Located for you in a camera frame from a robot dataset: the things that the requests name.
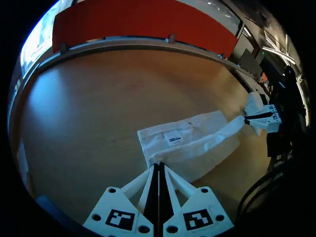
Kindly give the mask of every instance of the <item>wooden table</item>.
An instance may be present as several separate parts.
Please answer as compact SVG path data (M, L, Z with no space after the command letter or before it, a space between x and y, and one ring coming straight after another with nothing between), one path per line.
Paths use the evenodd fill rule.
M138 130L218 109L230 121L247 97L224 66L180 53L110 51L63 62L38 77L21 117L35 195L82 224L108 186L146 170ZM238 137L240 147L193 184L210 186L232 218L269 162L265 134L246 126Z

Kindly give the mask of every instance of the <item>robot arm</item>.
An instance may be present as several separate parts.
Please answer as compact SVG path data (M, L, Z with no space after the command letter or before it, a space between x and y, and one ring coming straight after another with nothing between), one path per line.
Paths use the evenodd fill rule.
M143 186L135 207L129 198ZM188 198L182 207L175 189ZM209 187L195 188L160 163L123 188L108 187L83 226L102 236L216 236L233 224Z

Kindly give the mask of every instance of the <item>red panel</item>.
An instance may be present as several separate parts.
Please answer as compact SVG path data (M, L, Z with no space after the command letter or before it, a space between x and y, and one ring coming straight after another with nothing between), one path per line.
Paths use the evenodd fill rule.
M87 0L55 17L53 51L107 36L152 36L176 40L229 57L237 38L203 12L175 0Z

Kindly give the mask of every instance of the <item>white towel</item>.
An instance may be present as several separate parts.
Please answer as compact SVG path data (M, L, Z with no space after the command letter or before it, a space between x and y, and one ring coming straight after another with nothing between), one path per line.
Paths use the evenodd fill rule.
M243 126L238 116L227 123L221 111L137 132L147 166L164 162L188 182L211 171L238 146L234 136Z

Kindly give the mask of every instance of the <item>white label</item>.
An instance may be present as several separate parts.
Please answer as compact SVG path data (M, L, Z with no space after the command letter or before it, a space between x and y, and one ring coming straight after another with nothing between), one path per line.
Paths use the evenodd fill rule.
M167 139L170 146L173 146L174 144L183 142L183 138L177 130L164 132L164 136Z

